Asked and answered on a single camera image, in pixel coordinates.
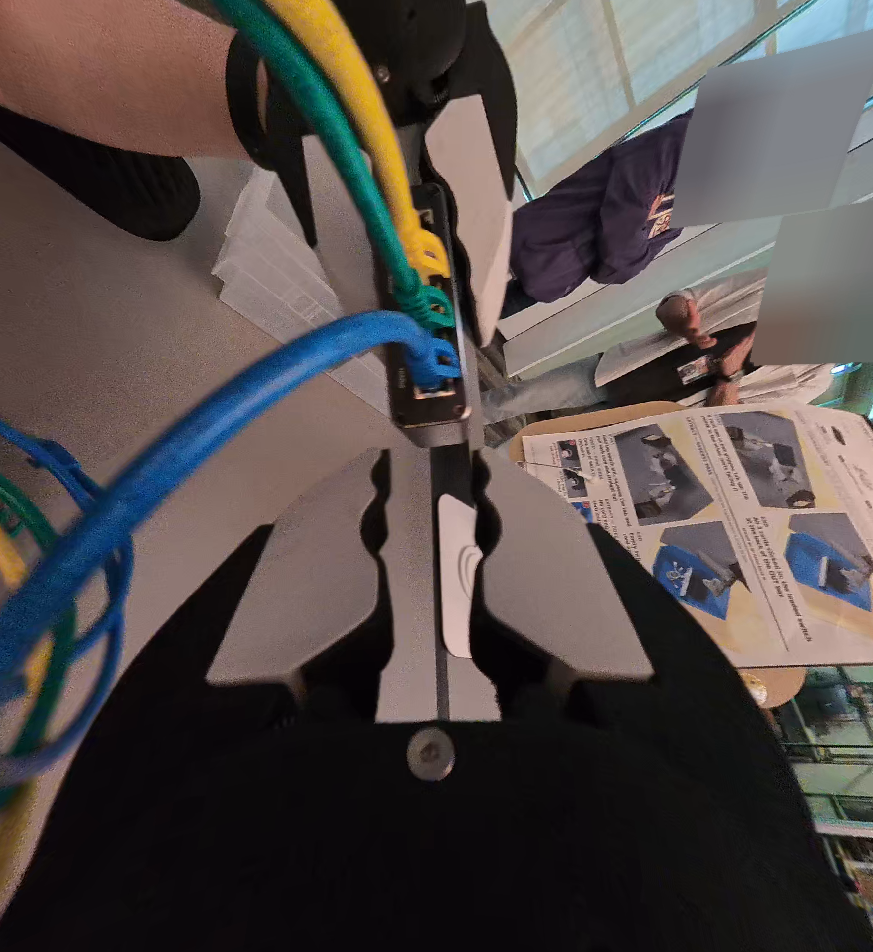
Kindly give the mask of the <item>clear plastic bin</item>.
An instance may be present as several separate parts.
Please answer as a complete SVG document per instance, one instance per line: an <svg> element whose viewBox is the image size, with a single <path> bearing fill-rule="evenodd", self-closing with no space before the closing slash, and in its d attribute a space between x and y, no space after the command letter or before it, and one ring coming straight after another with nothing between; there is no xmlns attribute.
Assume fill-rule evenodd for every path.
<svg viewBox="0 0 873 952"><path fill-rule="evenodd" d="M328 271L276 173L259 168L233 207L212 275L219 300L280 344L380 306L372 268L355 281Z"/></svg>

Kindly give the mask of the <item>black network switch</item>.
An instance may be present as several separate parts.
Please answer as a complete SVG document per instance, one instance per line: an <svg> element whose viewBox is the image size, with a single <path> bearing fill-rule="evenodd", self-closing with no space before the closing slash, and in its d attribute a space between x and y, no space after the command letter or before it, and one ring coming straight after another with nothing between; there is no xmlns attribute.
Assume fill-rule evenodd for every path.
<svg viewBox="0 0 873 952"><path fill-rule="evenodd" d="M411 380L402 348L397 344L386 344L383 361L391 418L416 446L454 446L468 440L467 422L472 411L473 383L466 356L466 314L457 283L449 195L442 184L424 183L413 186L411 196L424 228L442 240L450 258L450 277L435 276L434 280L454 306L454 326L440 330L438 336L454 347L461 374L437 390L422 390Z"/></svg>

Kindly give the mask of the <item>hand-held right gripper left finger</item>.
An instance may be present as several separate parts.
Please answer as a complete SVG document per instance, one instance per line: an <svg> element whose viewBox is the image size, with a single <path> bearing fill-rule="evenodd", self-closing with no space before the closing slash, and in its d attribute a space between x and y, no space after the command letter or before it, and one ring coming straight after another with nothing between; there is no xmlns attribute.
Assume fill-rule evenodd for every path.
<svg viewBox="0 0 873 952"><path fill-rule="evenodd" d="M280 514L207 672L214 686L281 685L374 720L395 646L382 550L391 453L370 448Z"/></svg>

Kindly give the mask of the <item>person's left forearm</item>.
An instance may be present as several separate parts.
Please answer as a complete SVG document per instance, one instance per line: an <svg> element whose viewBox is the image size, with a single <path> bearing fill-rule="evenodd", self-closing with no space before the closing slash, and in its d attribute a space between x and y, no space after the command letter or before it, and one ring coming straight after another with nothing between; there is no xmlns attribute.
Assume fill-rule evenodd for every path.
<svg viewBox="0 0 873 952"><path fill-rule="evenodd" d="M0 1L0 106L118 149L245 159L234 35L179 2Z"/></svg>

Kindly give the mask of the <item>white board stand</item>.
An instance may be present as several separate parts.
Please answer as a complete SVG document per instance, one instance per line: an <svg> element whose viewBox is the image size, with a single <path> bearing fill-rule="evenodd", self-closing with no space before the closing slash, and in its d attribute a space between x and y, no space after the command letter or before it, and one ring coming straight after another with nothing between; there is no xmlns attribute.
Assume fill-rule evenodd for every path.
<svg viewBox="0 0 873 952"><path fill-rule="evenodd" d="M440 626L443 643L454 658L472 658L470 620L476 570L482 550L476 543L477 513L451 494L436 504Z"/></svg>

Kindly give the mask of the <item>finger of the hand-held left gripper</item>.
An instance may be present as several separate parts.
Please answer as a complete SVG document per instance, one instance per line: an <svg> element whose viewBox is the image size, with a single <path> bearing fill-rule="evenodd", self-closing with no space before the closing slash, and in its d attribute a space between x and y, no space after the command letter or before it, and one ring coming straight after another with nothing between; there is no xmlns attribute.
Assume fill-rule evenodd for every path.
<svg viewBox="0 0 873 952"><path fill-rule="evenodd" d="M389 275L346 185L321 141L302 141L315 226L315 255L333 292L334 315L381 309Z"/></svg>
<svg viewBox="0 0 873 952"><path fill-rule="evenodd" d="M424 133L423 145L454 201L454 236L466 256L474 336L484 348L496 333L510 279L514 208L483 96L449 100Z"/></svg>

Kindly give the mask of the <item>printed instruction sheet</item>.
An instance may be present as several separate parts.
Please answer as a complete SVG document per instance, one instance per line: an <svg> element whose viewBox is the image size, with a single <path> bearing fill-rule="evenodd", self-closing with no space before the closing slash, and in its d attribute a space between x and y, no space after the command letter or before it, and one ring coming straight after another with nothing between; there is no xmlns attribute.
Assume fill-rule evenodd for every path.
<svg viewBox="0 0 873 952"><path fill-rule="evenodd" d="M602 526L739 668L873 665L873 427L826 407L533 425L515 458Z"/></svg>

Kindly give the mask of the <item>black wrist rest pad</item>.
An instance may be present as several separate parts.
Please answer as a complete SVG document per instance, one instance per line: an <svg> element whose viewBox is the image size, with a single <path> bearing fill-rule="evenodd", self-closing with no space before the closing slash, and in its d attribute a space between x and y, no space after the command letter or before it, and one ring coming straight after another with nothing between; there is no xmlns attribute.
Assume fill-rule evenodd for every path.
<svg viewBox="0 0 873 952"><path fill-rule="evenodd" d="M0 106L0 142L122 232L173 241L192 223L201 191L181 157L101 145Z"/></svg>

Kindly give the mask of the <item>instruction sheet on stand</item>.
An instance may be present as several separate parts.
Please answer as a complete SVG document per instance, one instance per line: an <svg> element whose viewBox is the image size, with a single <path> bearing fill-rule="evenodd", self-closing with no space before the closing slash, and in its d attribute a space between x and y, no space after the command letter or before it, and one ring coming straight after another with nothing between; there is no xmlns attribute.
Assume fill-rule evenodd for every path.
<svg viewBox="0 0 873 952"><path fill-rule="evenodd" d="M603 411L571 413L568 416L528 423L522 427L508 444L508 457L517 465L525 463L525 439L545 437L554 439L570 432L596 434L607 432L612 426L631 427L655 417L663 417L683 411L684 407L673 401L647 401ZM777 708L794 698L806 680L804 667L745 668L753 671L767 685L769 701L767 708Z"/></svg>

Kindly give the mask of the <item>large window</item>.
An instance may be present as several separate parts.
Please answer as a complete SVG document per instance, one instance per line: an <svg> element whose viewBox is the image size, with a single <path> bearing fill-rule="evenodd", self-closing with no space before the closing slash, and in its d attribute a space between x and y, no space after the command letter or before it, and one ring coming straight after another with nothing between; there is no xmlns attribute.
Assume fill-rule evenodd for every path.
<svg viewBox="0 0 873 952"><path fill-rule="evenodd" d="M690 109L718 65L873 30L873 1L490 1L526 199Z"/></svg>

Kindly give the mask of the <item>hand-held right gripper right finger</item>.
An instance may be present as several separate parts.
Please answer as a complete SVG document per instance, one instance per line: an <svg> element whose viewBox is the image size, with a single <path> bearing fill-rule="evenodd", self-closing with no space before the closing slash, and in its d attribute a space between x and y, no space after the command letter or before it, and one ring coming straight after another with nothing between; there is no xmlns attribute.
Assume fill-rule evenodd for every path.
<svg viewBox="0 0 873 952"><path fill-rule="evenodd" d="M475 571L469 646L500 716L576 684L643 684L654 668L592 535L554 490L491 450L472 458Z"/></svg>

